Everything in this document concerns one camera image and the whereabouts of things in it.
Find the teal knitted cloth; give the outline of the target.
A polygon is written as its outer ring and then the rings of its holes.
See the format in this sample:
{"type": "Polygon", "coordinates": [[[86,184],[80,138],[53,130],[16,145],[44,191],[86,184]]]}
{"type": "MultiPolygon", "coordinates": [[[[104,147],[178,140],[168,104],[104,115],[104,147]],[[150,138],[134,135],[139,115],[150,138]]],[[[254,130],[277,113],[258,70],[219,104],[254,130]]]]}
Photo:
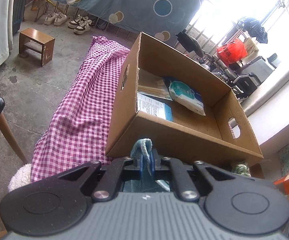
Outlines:
{"type": "Polygon", "coordinates": [[[148,138],[138,140],[131,151],[131,157],[140,161],[140,180],[125,182],[123,192],[169,192],[169,183],[155,180],[153,144],[148,138]]]}

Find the wheelchair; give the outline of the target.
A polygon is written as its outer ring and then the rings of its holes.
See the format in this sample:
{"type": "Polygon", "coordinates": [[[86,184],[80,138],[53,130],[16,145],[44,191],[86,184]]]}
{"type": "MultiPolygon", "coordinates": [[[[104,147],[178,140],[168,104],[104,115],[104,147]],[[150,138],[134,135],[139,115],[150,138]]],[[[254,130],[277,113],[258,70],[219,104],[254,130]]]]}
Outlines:
{"type": "Polygon", "coordinates": [[[239,102],[245,101],[273,72],[262,56],[242,64],[237,61],[233,64],[225,64],[218,55],[205,52],[198,41],[190,37],[187,31],[176,34],[177,41],[190,52],[195,52],[198,63],[212,72],[224,83],[229,85],[239,102]]]}

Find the green camouflage scrunchie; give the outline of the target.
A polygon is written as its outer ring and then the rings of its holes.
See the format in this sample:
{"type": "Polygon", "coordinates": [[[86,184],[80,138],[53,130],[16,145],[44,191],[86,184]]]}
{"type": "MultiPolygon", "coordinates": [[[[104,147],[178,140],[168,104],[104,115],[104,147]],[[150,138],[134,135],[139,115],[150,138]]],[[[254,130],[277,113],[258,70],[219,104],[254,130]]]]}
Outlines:
{"type": "Polygon", "coordinates": [[[249,165],[246,161],[238,161],[231,163],[232,173],[239,174],[241,176],[251,177],[249,165]]]}

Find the blue patterned hanging sheet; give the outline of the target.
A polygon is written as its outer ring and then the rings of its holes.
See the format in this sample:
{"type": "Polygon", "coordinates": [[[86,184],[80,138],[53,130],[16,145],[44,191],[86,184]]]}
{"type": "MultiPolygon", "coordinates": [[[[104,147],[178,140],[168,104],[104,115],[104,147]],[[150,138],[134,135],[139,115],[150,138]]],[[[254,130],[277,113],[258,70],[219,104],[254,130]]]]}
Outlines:
{"type": "Polygon", "coordinates": [[[144,32],[173,46],[205,0],[55,0],[133,33],[144,32]]]}

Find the red plastic bag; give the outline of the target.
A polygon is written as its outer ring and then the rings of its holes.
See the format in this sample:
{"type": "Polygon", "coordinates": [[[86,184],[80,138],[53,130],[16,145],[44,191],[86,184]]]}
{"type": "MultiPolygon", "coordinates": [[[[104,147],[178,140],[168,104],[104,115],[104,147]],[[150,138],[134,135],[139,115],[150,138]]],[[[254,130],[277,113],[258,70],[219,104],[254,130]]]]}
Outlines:
{"type": "Polygon", "coordinates": [[[247,50],[244,43],[236,38],[235,40],[217,48],[217,56],[228,66],[247,56],[247,50]]]}

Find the cotton swab bag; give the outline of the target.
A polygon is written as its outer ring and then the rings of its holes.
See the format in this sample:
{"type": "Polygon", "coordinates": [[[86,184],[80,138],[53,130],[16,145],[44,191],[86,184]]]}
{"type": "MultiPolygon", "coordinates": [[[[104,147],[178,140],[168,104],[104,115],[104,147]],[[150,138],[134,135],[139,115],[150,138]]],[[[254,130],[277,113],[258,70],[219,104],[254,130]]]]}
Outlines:
{"type": "Polygon", "coordinates": [[[139,69],[138,72],[138,92],[147,96],[172,100],[164,79],[143,69],[139,69]]]}

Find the small wooden stool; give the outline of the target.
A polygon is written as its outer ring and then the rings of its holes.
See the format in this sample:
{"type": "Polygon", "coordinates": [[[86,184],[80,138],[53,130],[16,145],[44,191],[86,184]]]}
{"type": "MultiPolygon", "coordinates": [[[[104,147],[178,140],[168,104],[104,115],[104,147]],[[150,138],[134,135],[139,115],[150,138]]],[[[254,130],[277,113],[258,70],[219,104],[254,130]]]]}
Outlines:
{"type": "Polygon", "coordinates": [[[40,65],[43,67],[53,59],[55,40],[37,29],[24,29],[19,33],[19,54],[24,54],[27,50],[40,54],[40,65]]]}

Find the blue wet wipes pack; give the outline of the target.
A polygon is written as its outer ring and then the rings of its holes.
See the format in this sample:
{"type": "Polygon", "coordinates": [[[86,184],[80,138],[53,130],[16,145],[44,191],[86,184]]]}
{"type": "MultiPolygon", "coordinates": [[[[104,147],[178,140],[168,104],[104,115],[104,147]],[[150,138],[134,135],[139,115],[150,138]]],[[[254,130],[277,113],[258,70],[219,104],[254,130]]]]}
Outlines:
{"type": "Polygon", "coordinates": [[[173,77],[165,77],[164,83],[173,101],[198,115],[206,115],[202,97],[195,89],[173,77]]]}

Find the blue white medicine box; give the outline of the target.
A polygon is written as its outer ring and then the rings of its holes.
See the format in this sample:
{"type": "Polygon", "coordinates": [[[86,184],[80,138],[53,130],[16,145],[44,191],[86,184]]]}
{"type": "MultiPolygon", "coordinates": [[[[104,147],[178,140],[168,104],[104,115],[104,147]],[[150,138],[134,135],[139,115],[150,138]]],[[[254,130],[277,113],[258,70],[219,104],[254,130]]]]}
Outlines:
{"type": "Polygon", "coordinates": [[[138,112],[142,111],[163,120],[173,121],[172,109],[159,100],[138,93],[136,106],[138,112]]]}

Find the magenta checkered tablecloth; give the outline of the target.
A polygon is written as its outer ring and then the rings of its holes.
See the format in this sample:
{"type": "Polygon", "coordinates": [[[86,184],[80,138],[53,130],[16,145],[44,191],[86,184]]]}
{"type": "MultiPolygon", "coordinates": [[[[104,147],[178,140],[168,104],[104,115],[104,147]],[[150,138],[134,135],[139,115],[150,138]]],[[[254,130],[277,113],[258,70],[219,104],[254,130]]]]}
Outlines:
{"type": "Polygon", "coordinates": [[[106,145],[115,94],[129,49],[94,36],[72,86],[34,148],[31,181],[92,160],[108,165],[106,145]]]}

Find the brown cardboard box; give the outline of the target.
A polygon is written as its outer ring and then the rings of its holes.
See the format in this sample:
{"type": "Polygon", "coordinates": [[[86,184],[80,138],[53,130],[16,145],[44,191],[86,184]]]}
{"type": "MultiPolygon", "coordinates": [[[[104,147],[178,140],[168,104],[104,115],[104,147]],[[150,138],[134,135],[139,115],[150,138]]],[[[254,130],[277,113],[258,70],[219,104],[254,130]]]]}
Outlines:
{"type": "Polygon", "coordinates": [[[159,154],[192,164],[202,160],[218,167],[245,161],[254,177],[263,178],[263,155],[252,127],[232,89],[181,52],[141,33],[125,59],[115,95],[106,154],[131,153],[134,143],[149,138],[159,154]],[[167,101],[173,120],[137,108],[139,71],[173,77],[197,90],[205,115],[167,101]]]}

